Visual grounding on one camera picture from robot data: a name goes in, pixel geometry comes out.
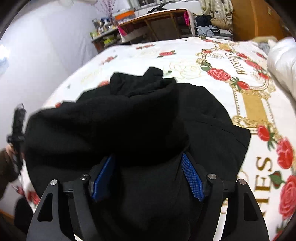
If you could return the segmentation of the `person left hand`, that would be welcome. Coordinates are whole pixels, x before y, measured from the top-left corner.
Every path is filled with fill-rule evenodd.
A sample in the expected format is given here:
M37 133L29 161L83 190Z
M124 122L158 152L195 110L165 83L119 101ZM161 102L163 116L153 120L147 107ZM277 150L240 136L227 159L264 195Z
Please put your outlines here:
M13 159L14 156L16 156L16 152L15 149L13 147L12 144L7 144L6 146L6 153L8 154L8 156Z

